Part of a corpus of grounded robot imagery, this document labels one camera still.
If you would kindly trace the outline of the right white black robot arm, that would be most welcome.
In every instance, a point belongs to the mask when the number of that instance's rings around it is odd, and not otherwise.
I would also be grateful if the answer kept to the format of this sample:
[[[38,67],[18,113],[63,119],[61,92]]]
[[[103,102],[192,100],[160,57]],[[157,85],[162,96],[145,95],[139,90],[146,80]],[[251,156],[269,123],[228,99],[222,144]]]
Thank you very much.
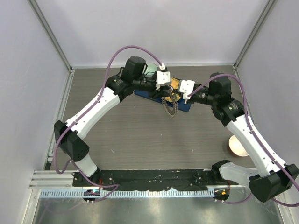
[[[249,188],[261,202],[274,199],[291,186],[298,188],[298,167],[286,164],[262,137],[248,114],[246,98],[240,102],[231,96],[231,79],[239,82],[233,75],[214,73],[204,84],[180,81],[178,88],[185,102],[211,106],[213,115],[239,140],[255,165],[255,168],[245,168],[220,161],[211,172],[212,181],[216,184],[234,181]]]

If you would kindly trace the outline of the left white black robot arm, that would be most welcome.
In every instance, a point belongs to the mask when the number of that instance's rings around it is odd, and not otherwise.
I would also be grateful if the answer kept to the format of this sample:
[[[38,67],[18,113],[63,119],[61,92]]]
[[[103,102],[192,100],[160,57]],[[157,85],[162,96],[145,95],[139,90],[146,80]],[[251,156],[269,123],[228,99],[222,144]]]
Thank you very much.
[[[154,66],[138,56],[130,57],[118,74],[109,77],[99,93],[76,115],[54,124],[56,147],[59,147],[84,174],[83,180],[95,186],[100,179],[98,167],[84,142],[92,127],[113,107],[135,90],[148,91],[154,97],[163,96],[171,84],[165,65]]]

